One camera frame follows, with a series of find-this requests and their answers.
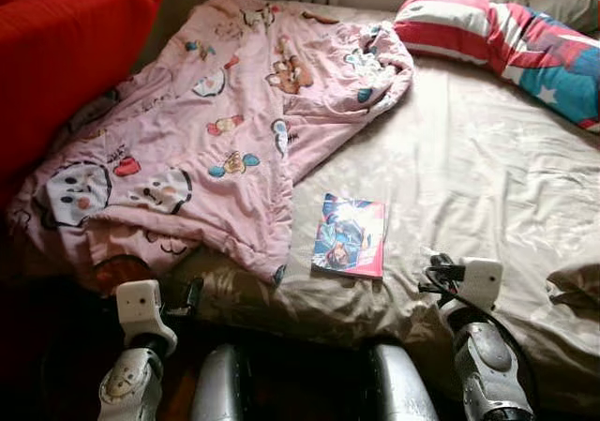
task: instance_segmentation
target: red couch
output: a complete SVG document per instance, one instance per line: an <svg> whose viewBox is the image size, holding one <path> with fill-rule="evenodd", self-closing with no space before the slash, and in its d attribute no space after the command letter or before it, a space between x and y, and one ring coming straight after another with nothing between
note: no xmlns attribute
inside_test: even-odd
<svg viewBox="0 0 600 421"><path fill-rule="evenodd" d="M160 0L0 0L0 209L84 103L125 79Z"/></svg>

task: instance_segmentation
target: book cover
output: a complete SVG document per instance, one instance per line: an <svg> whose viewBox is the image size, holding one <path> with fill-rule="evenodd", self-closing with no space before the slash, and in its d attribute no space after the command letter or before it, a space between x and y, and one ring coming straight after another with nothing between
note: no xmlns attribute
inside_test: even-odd
<svg viewBox="0 0 600 421"><path fill-rule="evenodd" d="M385 206L327 193L322 210L313 268L359 278L382 278Z"/></svg>

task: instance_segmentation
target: pink blanket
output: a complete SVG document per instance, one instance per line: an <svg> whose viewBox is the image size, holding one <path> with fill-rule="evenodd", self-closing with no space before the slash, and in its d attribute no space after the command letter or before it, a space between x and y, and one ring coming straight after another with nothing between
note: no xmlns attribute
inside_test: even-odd
<svg viewBox="0 0 600 421"><path fill-rule="evenodd" d="M293 182L394 106L412 74L391 24L210 0L27 179L9 222L103 292L200 242L277 282Z"/></svg>

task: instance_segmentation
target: wire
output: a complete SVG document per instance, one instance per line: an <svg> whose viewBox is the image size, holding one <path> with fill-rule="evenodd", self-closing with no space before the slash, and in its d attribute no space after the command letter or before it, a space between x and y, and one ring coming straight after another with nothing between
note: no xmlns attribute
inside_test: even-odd
<svg viewBox="0 0 600 421"><path fill-rule="evenodd" d="M540 398L539 398L537 381L535 379L535 373L533 372L532 362L529 359L528 355L523 350L523 348L521 347L521 345L518 344L518 341L515 339L513 334L511 334L510 331L506 327L504 327L504 325L500 321L498 321L493 315L490 315L485 310L482 310L481 308L476 306L473 302L465 299L464 297L459 296L458 294L454 294L454 293L446 290L443 287L443 285L438 281L438 279L433 275L433 270L430 269L429 267L425 269L425 275L431 281L433 286L436 287L438 290L440 290L440 292L442 294L444 294L445 296L450 297L452 299L456 299L457 301L462 302L465 306L476 310L484 318L486 318L488 321L490 321L492 324L494 324L498 328L502 338L504 338L505 341L508 341L510 343L510 346L516 352L518 359L521 359L522 362L525 364L525 369L527 370L527 376L528 376L528 381L529 381L529 387L530 387L530 390L532 393L532 410L533 410L533 413L539 413Z"/></svg>

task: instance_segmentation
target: bed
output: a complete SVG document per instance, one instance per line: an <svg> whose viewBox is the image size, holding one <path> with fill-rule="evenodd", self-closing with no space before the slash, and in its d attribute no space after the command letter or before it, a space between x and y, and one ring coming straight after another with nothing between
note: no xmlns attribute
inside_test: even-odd
<svg viewBox="0 0 600 421"><path fill-rule="evenodd" d="M363 25L396 15L302 7ZM397 338L427 381L456 395L450 336L417 282L432 249L495 258L504 266L495 314L530 354L543 406L597 413L598 311L551 302L547 277L600 244L598 137L488 71L414 60L399 104L294 186L278 285L199 246L162 277L164 291L203 278L198 316L213 323L348 347ZM326 192L385 203L382 281L310 270Z"/></svg>

